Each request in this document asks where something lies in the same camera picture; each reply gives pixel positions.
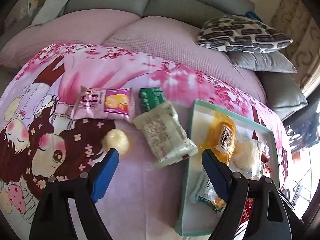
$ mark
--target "snack package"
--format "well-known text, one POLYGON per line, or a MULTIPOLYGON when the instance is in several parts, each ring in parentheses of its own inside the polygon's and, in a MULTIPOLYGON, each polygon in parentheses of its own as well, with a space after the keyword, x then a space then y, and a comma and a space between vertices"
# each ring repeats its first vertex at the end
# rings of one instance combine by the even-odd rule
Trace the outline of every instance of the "snack package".
POLYGON ((155 165, 156 168, 198 153, 198 147, 187 137, 170 101, 164 101, 149 112, 137 116, 133 123, 143 132, 151 152, 157 157, 159 162, 155 165))
POLYGON ((261 148, 262 156, 261 160, 263 163, 267 163, 270 159, 270 148, 267 145, 267 142, 258 139, 259 147, 261 148))
POLYGON ((226 206, 225 201, 218 197, 205 171, 199 176, 196 188, 190 195, 190 201, 191 203, 205 203, 208 206, 210 206, 213 210, 221 213, 226 206))
POLYGON ((211 149, 220 162, 228 165, 234 150, 235 138, 234 122, 225 114, 215 111, 207 138, 199 146, 199 150, 203 152, 205 149, 211 149))
POLYGON ((134 117, 135 104, 130 88, 81 87, 80 97, 71 112, 72 119, 115 119, 131 123, 134 117))
POLYGON ((259 180, 262 176, 261 147, 257 140, 241 138, 235 143, 230 169, 241 172, 247 179, 259 180))
POLYGON ((162 88, 141 88, 139 92, 142 112, 148 112, 166 101, 162 88))

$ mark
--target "pink mattress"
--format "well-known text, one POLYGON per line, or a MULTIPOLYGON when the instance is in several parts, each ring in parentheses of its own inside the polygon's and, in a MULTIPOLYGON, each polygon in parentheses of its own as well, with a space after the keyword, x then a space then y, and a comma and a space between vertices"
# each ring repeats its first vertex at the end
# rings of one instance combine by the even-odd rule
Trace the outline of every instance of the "pink mattress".
POLYGON ((256 74, 234 67, 225 53, 200 47, 195 39, 200 29, 165 17, 150 16, 131 23, 105 40, 118 46, 179 62, 228 82, 266 103, 266 95, 256 74))

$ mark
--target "curtain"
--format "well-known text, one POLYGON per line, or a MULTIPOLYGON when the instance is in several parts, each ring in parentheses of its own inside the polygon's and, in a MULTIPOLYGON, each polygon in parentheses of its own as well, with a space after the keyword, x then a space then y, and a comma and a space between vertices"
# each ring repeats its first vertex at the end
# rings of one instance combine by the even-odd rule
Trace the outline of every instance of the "curtain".
POLYGON ((296 67, 292 76, 308 97, 320 84, 320 28, 301 0, 281 0, 270 25, 293 39, 280 52, 296 67))

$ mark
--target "pink bedsheet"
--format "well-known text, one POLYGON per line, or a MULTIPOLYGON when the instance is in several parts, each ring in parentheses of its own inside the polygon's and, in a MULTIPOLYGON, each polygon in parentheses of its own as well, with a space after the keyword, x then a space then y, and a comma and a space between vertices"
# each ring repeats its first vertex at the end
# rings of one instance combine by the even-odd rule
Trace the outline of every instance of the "pink bedsheet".
MULTIPOLYGON (((276 139, 281 187, 292 162, 280 118, 248 94, 201 71, 147 53, 88 44, 53 44, 31 59, 0 100, 1 211, 21 239, 28 239, 47 179, 73 179, 90 171, 105 151, 100 140, 112 128, 124 130, 131 152, 119 167, 97 209, 113 239, 182 239, 174 232, 185 162, 153 169, 143 135, 125 121, 70 119, 86 87, 163 88, 187 130, 195 99, 225 107, 265 125, 276 139)), ((74 221, 76 229, 79 221, 74 221)))

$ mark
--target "green package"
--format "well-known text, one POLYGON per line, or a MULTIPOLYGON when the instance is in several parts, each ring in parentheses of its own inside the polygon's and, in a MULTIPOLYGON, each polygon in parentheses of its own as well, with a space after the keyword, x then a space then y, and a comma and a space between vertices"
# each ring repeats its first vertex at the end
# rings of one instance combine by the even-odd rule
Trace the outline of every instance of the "green package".
POLYGON ((142 112, 148 112, 157 105, 166 101, 162 88, 141 88, 139 92, 141 98, 142 112))

